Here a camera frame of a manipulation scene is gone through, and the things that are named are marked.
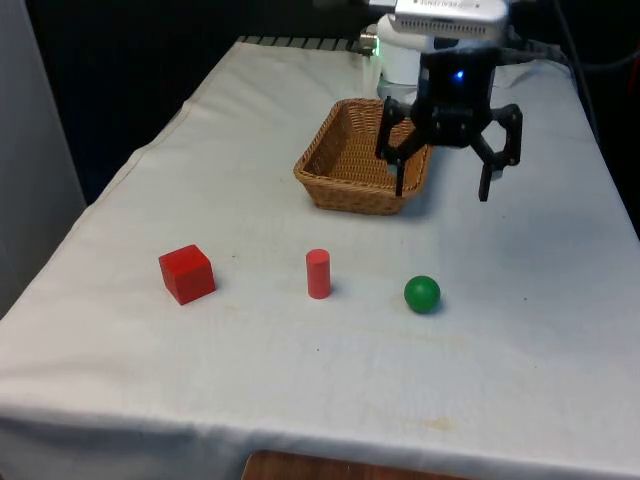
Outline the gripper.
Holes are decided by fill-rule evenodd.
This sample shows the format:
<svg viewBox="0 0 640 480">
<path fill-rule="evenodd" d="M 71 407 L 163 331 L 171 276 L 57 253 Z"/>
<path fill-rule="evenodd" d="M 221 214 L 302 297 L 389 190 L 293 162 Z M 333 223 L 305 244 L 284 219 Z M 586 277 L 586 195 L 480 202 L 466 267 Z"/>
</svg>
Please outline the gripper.
<svg viewBox="0 0 640 480">
<path fill-rule="evenodd" d="M 521 160 L 523 114 L 516 104 L 490 107 L 497 66 L 495 47 L 438 50 L 420 57 L 417 98 L 412 104 L 388 96 L 376 138 L 375 156 L 396 169 L 395 196 L 404 196 L 407 162 L 421 150 L 431 160 L 434 146 L 471 146 L 483 163 L 478 197 L 486 202 L 495 174 Z M 414 128 L 394 147 L 392 130 L 409 119 Z M 495 152 L 482 136 L 491 122 L 505 130 L 505 144 Z"/>
</svg>

